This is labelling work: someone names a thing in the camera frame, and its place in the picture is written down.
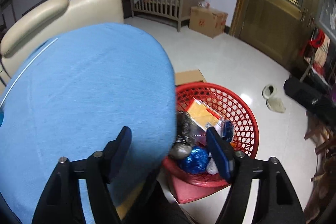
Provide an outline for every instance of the basket rim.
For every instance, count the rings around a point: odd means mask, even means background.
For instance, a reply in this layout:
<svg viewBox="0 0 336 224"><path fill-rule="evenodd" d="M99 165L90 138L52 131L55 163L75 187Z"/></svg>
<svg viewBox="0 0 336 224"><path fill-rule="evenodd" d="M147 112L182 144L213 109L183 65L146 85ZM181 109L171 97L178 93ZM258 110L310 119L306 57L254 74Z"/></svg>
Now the basket rim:
<svg viewBox="0 0 336 224"><path fill-rule="evenodd" d="M217 84L213 84L213 83L204 83L204 82L192 82L192 83L187 83L187 84L183 84L183 85L179 85L175 88L175 94L178 94L180 92L182 92L183 90L186 89L192 89L192 88L213 88L216 90L220 90L222 92L227 93L228 95L232 96L235 100L238 101L238 103L240 103L246 110L247 114L249 115L250 119L252 120L252 124L253 124L253 130L254 130L254 144L253 144L253 149L251 151L251 155L250 157L252 159L254 159L257 155L258 152L258 147L259 147L259 129L258 129L258 124L257 124L257 120L255 119L253 112L251 111L251 109L249 108L249 106L243 101L243 99L241 99L236 93L234 93L233 91L217 85ZM209 182L205 182L205 181L199 181L195 178L191 179L188 178L188 174L186 172L184 172L183 170L173 170L171 168L171 164L169 164L169 162L171 161L171 159L169 159L168 157L165 157L164 160L162 161L162 165L174 176L176 176L177 178L190 183L192 185L196 185L196 186L201 186L201 187L219 187L219 186L227 186L229 185L226 180L222 179L222 180L218 180L218 181L209 181Z"/></svg>

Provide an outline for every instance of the beige leather sofa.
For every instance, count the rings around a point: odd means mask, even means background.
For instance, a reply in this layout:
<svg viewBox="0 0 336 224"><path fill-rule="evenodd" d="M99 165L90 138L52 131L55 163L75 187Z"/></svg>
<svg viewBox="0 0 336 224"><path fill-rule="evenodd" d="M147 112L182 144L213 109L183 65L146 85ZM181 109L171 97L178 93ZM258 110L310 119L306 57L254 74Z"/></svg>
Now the beige leather sofa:
<svg viewBox="0 0 336 224"><path fill-rule="evenodd" d="M122 0L48 0L19 19L0 44L0 77L7 84L22 62L50 37L84 26L124 22ZM0 82L0 94L5 86Z"/></svg>

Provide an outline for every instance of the door handle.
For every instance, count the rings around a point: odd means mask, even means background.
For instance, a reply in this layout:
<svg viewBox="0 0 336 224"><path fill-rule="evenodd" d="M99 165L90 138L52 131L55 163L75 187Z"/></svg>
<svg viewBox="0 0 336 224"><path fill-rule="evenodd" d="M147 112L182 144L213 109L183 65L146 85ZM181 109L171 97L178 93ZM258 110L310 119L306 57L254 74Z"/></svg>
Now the door handle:
<svg viewBox="0 0 336 224"><path fill-rule="evenodd" d="M305 20L306 14L308 12L308 8L305 7L302 11L302 15L301 15L301 22L303 22Z"/></svg>
<svg viewBox="0 0 336 224"><path fill-rule="evenodd" d="M313 14L310 14L307 27L311 27L311 25L313 24L313 22L314 22L314 16L313 16Z"/></svg>

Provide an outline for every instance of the crib leg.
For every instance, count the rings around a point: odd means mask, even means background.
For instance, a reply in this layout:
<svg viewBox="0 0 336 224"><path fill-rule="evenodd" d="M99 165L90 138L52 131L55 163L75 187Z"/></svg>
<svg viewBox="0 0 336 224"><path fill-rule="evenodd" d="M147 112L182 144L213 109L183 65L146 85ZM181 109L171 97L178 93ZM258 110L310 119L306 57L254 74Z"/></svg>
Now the crib leg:
<svg viewBox="0 0 336 224"><path fill-rule="evenodd" d="M181 31L181 24L182 24L182 21L179 20L179 21L177 22L177 31L178 31L178 32Z"/></svg>

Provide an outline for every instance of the red plastic basket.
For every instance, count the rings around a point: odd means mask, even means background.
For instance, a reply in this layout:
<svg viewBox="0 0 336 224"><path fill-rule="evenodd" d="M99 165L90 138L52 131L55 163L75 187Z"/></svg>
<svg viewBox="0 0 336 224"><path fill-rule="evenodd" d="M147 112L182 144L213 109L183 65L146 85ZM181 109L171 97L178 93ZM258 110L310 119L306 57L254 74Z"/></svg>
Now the red plastic basket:
<svg viewBox="0 0 336 224"><path fill-rule="evenodd" d="M259 131L256 119L247 104L232 91L211 83L189 83L176 87L177 110L183 111L195 98L212 107L235 126L233 142L235 150L241 150L255 158L259 145ZM228 183L219 174L188 174L176 162L166 157L162 162L172 175L192 185L201 187L220 187Z"/></svg>

